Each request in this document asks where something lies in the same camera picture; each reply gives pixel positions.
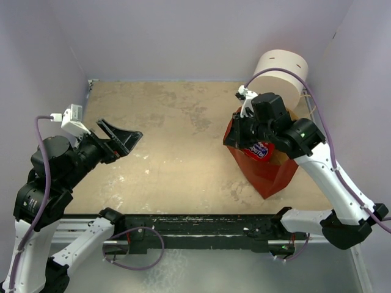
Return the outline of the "red paper bag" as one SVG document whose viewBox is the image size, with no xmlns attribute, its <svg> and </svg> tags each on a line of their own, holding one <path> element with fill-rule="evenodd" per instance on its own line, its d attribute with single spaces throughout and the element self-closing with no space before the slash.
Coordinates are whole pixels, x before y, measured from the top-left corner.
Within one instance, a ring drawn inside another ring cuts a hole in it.
<svg viewBox="0 0 391 293">
<path fill-rule="evenodd" d="M 294 160 L 276 148 L 269 162 L 255 161 L 246 156 L 242 149 L 227 148 L 245 178 L 264 199 L 286 188 L 298 169 Z"/>
</svg>

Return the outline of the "large red snack bag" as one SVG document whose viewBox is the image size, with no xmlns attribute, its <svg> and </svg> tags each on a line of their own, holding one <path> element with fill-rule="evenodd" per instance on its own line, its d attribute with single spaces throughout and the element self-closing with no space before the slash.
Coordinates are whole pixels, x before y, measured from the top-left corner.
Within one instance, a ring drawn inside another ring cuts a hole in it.
<svg viewBox="0 0 391 293">
<path fill-rule="evenodd" d="M 270 142 L 257 142 L 249 148 L 241 151 L 249 158 L 260 162 L 269 162 L 274 152 L 275 146 Z"/>
</svg>

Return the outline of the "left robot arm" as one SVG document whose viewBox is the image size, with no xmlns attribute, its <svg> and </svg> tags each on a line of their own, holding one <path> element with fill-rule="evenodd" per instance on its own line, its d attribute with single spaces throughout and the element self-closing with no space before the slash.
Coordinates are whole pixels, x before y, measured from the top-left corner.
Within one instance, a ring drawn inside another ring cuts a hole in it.
<svg viewBox="0 0 391 293">
<path fill-rule="evenodd" d="M 56 256 L 49 255 L 51 240 L 72 201 L 73 189 L 98 164 L 111 164 L 127 156 L 143 136 L 100 119 L 97 124 L 106 134 L 101 139 L 79 121 L 68 121 L 63 116 L 57 120 L 78 144 L 72 146 L 64 136 L 39 139 L 27 182 L 15 200 L 15 245 L 2 292 L 63 292 L 72 271 L 94 246 L 109 237 L 120 239 L 126 231 L 125 216 L 106 208 L 74 243 Z"/>
</svg>

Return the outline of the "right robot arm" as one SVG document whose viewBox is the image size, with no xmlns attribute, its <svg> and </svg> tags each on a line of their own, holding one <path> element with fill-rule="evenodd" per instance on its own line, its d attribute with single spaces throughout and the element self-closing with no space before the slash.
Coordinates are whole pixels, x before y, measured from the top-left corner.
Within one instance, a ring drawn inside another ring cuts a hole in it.
<svg viewBox="0 0 391 293">
<path fill-rule="evenodd" d="M 322 235 L 341 250 L 363 242 L 389 210 L 366 197 L 351 181 L 317 125 L 308 118 L 293 119 L 275 93 L 259 95 L 242 89 L 236 97 L 242 106 L 232 115 L 232 127 L 223 144 L 237 150 L 256 143 L 273 144 L 306 171 L 332 205 L 325 211 L 283 209 L 271 225 L 273 235 L 279 239 L 291 233 Z"/>
</svg>

